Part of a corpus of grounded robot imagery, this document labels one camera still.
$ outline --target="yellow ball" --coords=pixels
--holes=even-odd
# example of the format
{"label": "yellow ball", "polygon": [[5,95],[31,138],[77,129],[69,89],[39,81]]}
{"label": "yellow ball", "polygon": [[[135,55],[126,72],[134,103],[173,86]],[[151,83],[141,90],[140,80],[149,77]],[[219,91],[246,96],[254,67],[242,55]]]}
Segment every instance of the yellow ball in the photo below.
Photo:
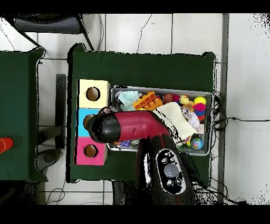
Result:
{"label": "yellow ball", "polygon": [[188,147],[191,147],[190,141],[187,141],[186,144],[187,144]]}
{"label": "yellow ball", "polygon": [[206,99],[204,97],[196,97],[195,100],[194,100],[194,104],[199,104],[199,103],[202,103],[202,104],[206,104]]}

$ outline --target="shape sorter box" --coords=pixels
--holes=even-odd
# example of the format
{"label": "shape sorter box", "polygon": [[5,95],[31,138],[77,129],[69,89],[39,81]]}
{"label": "shape sorter box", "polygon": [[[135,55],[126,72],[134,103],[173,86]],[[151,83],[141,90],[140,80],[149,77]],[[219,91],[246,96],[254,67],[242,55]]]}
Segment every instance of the shape sorter box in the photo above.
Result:
{"label": "shape sorter box", "polygon": [[[97,114],[99,110],[109,104],[110,84],[103,80],[78,80],[79,107],[77,108],[77,116],[79,123],[76,124],[78,132],[76,133],[76,149],[74,155],[75,165],[104,165],[107,158],[108,148],[106,144],[100,144],[93,141],[89,136],[88,131],[83,126],[83,120],[86,115]],[[95,101],[90,101],[86,97],[86,92],[89,88],[94,87],[98,90],[99,98]],[[87,157],[84,149],[88,145],[95,146],[98,151],[94,157]]]}
{"label": "shape sorter box", "polygon": [[[109,103],[110,84],[103,80],[88,80],[79,79],[79,107],[100,109],[106,107]],[[98,93],[99,98],[96,101],[90,101],[86,97],[86,92],[89,88],[94,87]]]}

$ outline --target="orange cup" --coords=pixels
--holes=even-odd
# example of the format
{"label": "orange cup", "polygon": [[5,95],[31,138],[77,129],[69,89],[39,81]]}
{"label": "orange cup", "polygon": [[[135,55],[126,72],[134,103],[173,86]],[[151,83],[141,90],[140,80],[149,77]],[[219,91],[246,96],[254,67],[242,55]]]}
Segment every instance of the orange cup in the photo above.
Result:
{"label": "orange cup", "polygon": [[7,151],[13,146],[13,141],[11,138],[0,138],[0,153]]}

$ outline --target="light blue cloth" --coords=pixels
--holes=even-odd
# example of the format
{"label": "light blue cloth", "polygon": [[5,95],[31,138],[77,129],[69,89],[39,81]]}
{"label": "light blue cloth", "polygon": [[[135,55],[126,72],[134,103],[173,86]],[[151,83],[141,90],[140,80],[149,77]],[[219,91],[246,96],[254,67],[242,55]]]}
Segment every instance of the light blue cloth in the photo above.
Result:
{"label": "light blue cloth", "polygon": [[120,105],[123,111],[135,110],[132,104],[139,99],[139,92],[124,91],[119,94],[118,99],[123,103],[123,105]]}
{"label": "light blue cloth", "polygon": [[132,111],[132,110],[136,110],[132,105],[130,106],[124,106],[123,104],[120,105],[120,108],[123,110],[123,111]]}

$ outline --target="round hole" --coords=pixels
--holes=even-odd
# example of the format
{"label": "round hole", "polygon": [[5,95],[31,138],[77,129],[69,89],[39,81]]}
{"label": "round hole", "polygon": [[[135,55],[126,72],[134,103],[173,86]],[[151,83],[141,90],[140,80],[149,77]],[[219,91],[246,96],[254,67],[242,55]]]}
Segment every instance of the round hole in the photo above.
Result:
{"label": "round hole", "polygon": [[100,98],[100,91],[97,87],[90,87],[86,91],[86,98],[90,101],[97,101]]}
{"label": "round hole", "polygon": [[90,119],[91,116],[93,116],[93,114],[86,115],[85,118],[84,118],[84,120],[83,120],[83,127],[84,127],[86,130],[88,130],[88,129],[87,129],[87,123],[88,123],[88,121],[89,121],[89,119]]}
{"label": "round hole", "polygon": [[84,148],[83,152],[87,157],[94,158],[98,153],[98,149],[94,145],[88,145]]}

